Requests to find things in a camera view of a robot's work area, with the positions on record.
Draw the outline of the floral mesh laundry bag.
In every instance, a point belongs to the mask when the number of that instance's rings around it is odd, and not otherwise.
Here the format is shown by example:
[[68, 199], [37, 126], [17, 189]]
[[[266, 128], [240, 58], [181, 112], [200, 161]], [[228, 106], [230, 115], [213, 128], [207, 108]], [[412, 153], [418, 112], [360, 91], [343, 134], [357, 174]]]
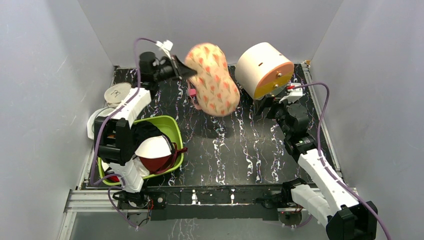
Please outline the floral mesh laundry bag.
[[240, 91], [230, 76], [226, 56], [217, 45], [195, 45], [184, 64], [197, 71], [197, 75], [187, 79], [188, 89], [196, 89], [196, 96], [189, 97], [197, 110], [214, 117], [225, 117], [236, 110]]

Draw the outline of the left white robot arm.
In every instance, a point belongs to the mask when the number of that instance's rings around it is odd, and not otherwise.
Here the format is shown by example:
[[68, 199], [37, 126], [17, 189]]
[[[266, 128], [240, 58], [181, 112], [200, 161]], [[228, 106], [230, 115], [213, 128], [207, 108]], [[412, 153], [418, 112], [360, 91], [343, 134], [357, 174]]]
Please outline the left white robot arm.
[[144, 180], [137, 170], [133, 155], [136, 142], [132, 126], [142, 110], [155, 97], [159, 83], [186, 80], [197, 71], [184, 65], [175, 55], [157, 59], [153, 52], [136, 54], [137, 86], [131, 88], [124, 100], [108, 116], [94, 120], [94, 157], [103, 159], [114, 171], [124, 191], [131, 193], [130, 202], [137, 208], [149, 203], [149, 194], [142, 190]]

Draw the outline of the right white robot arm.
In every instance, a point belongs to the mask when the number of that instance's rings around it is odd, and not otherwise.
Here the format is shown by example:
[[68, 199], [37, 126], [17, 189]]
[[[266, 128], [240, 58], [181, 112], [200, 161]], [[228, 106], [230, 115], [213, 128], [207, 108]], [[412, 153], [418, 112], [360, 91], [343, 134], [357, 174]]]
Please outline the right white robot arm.
[[255, 113], [269, 111], [284, 134], [286, 153], [293, 157], [319, 188], [316, 193], [301, 178], [283, 183], [280, 193], [288, 207], [302, 206], [318, 220], [330, 240], [374, 240], [377, 233], [377, 207], [372, 201], [362, 204], [342, 186], [342, 179], [320, 153], [315, 138], [309, 134], [310, 118], [299, 101], [279, 102], [274, 97], [254, 101]]

